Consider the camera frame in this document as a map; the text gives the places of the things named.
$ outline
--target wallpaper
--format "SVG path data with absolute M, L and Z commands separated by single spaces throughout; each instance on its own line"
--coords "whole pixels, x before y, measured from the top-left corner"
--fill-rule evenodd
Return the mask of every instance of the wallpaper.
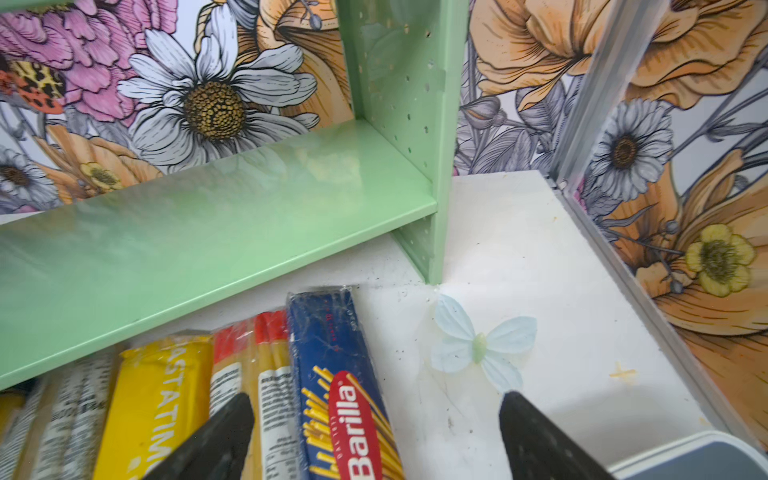
M 331 0 L 77 0 L 0 14 L 0 214 L 352 117 Z
M 476 0 L 454 174 L 547 170 L 612 0 Z M 671 0 L 576 200 L 768 450 L 768 2 Z

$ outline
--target white label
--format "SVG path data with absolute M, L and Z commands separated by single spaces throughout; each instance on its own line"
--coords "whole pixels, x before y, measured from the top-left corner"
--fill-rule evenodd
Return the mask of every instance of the white label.
M 45 426 L 40 440 L 31 480 L 58 480 L 61 477 L 64 452 L 72 432 L 83 378 L 88 367 L 89 362 L 86 359 L 79 359 L 67 365 L 62 372 L 61 387 L 51 411 L 51 420 Z
M 293 411 L 289 366 L 259 374 L 263 480 L 299 478 L 299 430 Z
M 210 377 L 209 417 L 214 416 L 243 388 L 243 369 L 239 362 L 227 365 Z
M 85 359 L 83 389 L 64 453 L 63 480 L 86 480 L 93 475 L 109 406 L 113 358 L 114 351 L 108 349 Z
M 16 470 L 19 457 L 22 455 L 22 449 L 27 443 L 27 434 L 38 415 L 40 398 L 43 396 L 47 381 L 48 376 L 38 379 L 38 383 L 27 398 L 22 412 L 16 417 L 13 426 L 8 431 L 8 436 L 0 445 L 0 480 L 13 478 L 13 472 Z

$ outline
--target green shelf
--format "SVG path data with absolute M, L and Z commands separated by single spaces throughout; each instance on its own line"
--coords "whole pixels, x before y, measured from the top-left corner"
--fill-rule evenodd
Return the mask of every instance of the green shelf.
M 0 389 L 436 209 L 432 183 L 350 121 L 7 223 Z

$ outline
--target red oval logo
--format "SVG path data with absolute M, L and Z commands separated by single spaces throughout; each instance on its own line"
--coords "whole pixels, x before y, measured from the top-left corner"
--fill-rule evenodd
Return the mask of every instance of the red oval logo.
M 381 480 L 382 459 L 371 406 L 348 375 L 357 381 L 349 372 L 338 372 L 328 397 L 333 456 L 342 480 Z

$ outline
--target blue butterfly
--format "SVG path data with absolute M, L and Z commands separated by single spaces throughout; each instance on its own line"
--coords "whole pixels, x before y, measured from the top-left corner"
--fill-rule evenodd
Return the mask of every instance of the blue butterfly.
M 461 305 L 450 296 L 441 295 L 435 321 L 448 336 L 432 347 L 432 368 L 454 373 L 469 363 L 478 363 L 488 381 L 501 393 L 520 389 L 520 372 L 502 353 L 523 353 L 536 340 L 536 319 L 518 316 L 502 322 L 486 336 L 475 334 L 472 321 Z

